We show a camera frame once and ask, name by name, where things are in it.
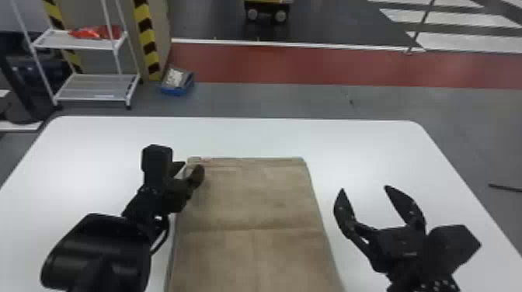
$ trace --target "black cable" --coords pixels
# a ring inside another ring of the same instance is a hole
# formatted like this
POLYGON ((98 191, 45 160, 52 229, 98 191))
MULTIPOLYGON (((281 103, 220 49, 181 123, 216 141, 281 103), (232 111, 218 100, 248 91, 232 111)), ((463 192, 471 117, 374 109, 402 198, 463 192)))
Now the black cable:
POLYGON ((154 255, 162 245, 167 241, 170 232, 170 221, 168 216, 162 216, 162 225, 163 225, 163 237, 158 242, 158 244, 151 250, 151 256, 154 255))

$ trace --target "hazard stripe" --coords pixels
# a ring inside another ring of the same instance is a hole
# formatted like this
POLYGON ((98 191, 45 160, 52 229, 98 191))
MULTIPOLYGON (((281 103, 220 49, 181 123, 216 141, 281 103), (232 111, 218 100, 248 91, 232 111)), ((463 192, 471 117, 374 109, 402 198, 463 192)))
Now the hazard stripe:
POLYGON ((151 10, 147 0, 134 0, 134 19, 141 47, 143 48, 145 67, 148 70, 150 80, 159 80, 161 77, 161 66, 159 64, 158 46, 156 35, 152 27, 151 10))
MULTIPOLYGON (((53 27, 58 30, 65 30, 64 20, 61 16, 60 9, 54 2, 54 0, 42 0, 43 5, 45 7, 45 11, 47 12, 47 15, 49 16, 49 19, 51 23, 53 24, 53 27)), ((65 50, 65 58, 69 62, 71 62, 72 67, 74 67, 75 71, 77 73, 83 73, 82 70, 82 63, 80 61, 80 57, 73 51, 73 50, 65 50)))

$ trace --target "white metal shelf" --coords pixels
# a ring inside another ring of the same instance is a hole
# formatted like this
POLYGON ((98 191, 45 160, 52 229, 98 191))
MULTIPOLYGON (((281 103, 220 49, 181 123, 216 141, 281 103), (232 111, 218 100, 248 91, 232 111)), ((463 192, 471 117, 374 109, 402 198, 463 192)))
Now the white metal shelf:
POLYGON ((54 95, 54 99, 130 101, 139 79, 139 74, 73 74, 54 95))
MULTIPOLYGON (((107 0, 99 0, 102 6, 103 16, 105 18, 105 24, 107 28, 112 28, 110 22, 109 11, 107 10, 107 0)), ((49 96, 55 106, 59 106, 61 100, 103 100, 103 101, 124 101, 125 106, 128 110, 131 109, 131 99, 136 89, 137 84, 140 81, 139 67, 137 66, 136 54, 132 47, 131 39, 128 37, 128 28, 125 23, 124 12, 120 5, 120 0, 114 1, 120 17, 120 25, 122 26, 123 32, 120 38, 115 39, 113 30, 108 29, 109 34, 108 40, 85 40, 79 39, 69 35, 67 30, 56 30, 53 24, 48 20, 49 29, 47 29, 41 36, 36 40, 31 41, 27 28, 23 22, 22 16, 16 4, 16 0, 10 0, 15 17, 22 28, 23 35, 26 42, 29 43, 31 54, 37 64, 38 72, 40 73, 45 88, 49 93, 49 96), (126 39, 129 45, 130 55, 134 62, 134 68, 136 74, 123 74, 121 70, 121 63, 118 56, 118 50, 124 44, 126 39), (38 52, 36 48, 47 48, 47 49, 60 49, 62 54, 65 55, 63 50, 105 50, 112 51, 114 56, 114 63, 118 74, 108 75, 87 75, 78 74, 75 66, 72 65, 71 60, 67 58, 69 67, 72 70, 72 75, 64 82, 61 89, 54 94, 53 89, 50 86, 47 76, 45 75, 44 68, 38 58, 38 52)))
POLYGON ((33 46, 49 49, 69 49, 69 50, 119 50, 127 39, 127 32, 121 33, 119 39, 114 40, 88 40, 79 39, 69 35, 67 30, 48 29, 35 41, 33 46))

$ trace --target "cloth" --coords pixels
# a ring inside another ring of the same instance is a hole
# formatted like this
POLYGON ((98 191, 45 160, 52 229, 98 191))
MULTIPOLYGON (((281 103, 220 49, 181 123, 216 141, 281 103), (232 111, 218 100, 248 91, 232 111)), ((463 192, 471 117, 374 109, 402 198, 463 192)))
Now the cloth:
POLYGON ((300 158, 191 158, 204 184, 176 218, 169 292, 343 291, 300 158))

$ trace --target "concrete floor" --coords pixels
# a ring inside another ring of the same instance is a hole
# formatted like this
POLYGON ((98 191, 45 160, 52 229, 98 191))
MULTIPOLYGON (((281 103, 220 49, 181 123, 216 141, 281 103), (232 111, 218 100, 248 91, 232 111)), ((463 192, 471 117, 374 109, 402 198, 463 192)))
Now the concrete floor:
MULTIPOLYGON (((518 225, 522 195, 487 186, 494 182, 522 187, 520 94, 493 89, 200 83, 189 97, 175 98, 160 96, 157 85, 148 84, 138 89, 132 111, 120 103, 109 108, 83 103, 65 104, 58 114, 414 120, 522 253, 518 225)), ((0 183, 36 136, 0 138, 0 183)))

